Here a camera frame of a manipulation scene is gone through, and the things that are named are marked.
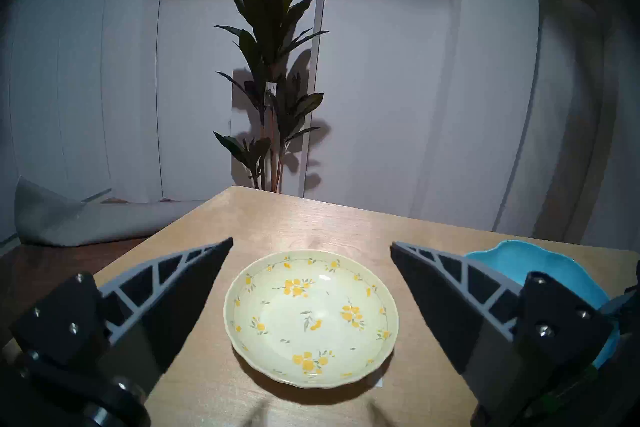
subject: bolt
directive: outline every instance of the bolt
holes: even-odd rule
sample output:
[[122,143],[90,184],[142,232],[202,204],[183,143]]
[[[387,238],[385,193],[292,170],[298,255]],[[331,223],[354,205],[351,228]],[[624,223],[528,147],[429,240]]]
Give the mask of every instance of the bolt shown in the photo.
[[536,330],[540,337],[553,337],[554,334],[553,329],[545,324],[536,326]]

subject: wall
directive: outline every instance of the wall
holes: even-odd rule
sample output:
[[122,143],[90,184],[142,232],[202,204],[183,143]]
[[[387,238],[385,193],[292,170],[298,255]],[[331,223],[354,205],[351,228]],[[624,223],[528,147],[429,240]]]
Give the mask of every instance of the wall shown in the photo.
[[408,216],[451,0],[324,0],[305,197]]
[[0,238],[13,232],[17,174],[75,199],[110,186],[100,94],[103,5],[104,0],[5,5],[2,161],[8,168]]
[[233,184],[229,152],[213,134],[229,133],[231,35],[214,24],[236,20],[231,0],[160,0],[157,113],[162,195],[207,200]]
[[562,241],[599,130],[606,29],[580,0],[546,3],[529,121],[497,230]]
[[[367,8],[372,0],[324,1],[323,29],[333,30],[332,23],[340,29],[343,15],[357,8],[358,15],[366,11],[374,19],[376,29],[357,54],[353,32],[369,27],[363,18],[348,22],[352,32],[320,42],[316,86],[330,90],[313,118],[331,113],[331,129],[318,144],[311,137],[305,196],[490,230],[526,117],[538,0],[422,0],[419,8],[440,4],[445,21],[434,22],[429,10],[422,19],[397,23],[389,21],[398,12],[392,17],[377,3]],[[386,1],[398,11],[418,6],[416,0]],[[403,28],[413,32],[415,45]],[[429,34],[441,37],[425,44],[421,36]],[[406,52],[376,51],[394,36],[403,36]],[[363,80],[376,81],[375,87]],[[370,107],[351,103],[360,92]],[[330,102],[334,93],[349,97]],[[344,131],[347,125],[351,129]]]

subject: blue plate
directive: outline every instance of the blue plate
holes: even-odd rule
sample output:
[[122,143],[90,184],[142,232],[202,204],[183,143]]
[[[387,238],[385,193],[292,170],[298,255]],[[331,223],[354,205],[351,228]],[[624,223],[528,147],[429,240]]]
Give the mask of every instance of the blue plate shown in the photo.
[[[520,285],[524,285],[529,272],[545,272],[596,309],[609,301],[607,293],[574,260],[535,244],[517,240],[503,241],[491,250],[471,252],[466,256],[481,261]],[[596,368],[600,368],[613,355],[619,340],[620,331],[616,325],[593,362]]]

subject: floral plate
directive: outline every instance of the floral plate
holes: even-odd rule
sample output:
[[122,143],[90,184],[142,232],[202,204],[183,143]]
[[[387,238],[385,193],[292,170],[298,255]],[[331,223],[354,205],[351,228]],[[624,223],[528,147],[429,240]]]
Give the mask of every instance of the floral plate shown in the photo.
[[257,371],[296,387],[360,380],[391,354],[398,310],[357,262],[300,250],[255,261],[226,293],[233,348]]

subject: floor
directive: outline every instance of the floor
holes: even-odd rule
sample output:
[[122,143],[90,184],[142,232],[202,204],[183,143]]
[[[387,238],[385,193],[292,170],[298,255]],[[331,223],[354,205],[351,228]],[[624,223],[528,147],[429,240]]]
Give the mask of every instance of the floor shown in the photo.
[[11,339],[8,327],[26,309],[72,275],[95,274],[144,239],[78,248],[21,245],[0,258],[0,348]]

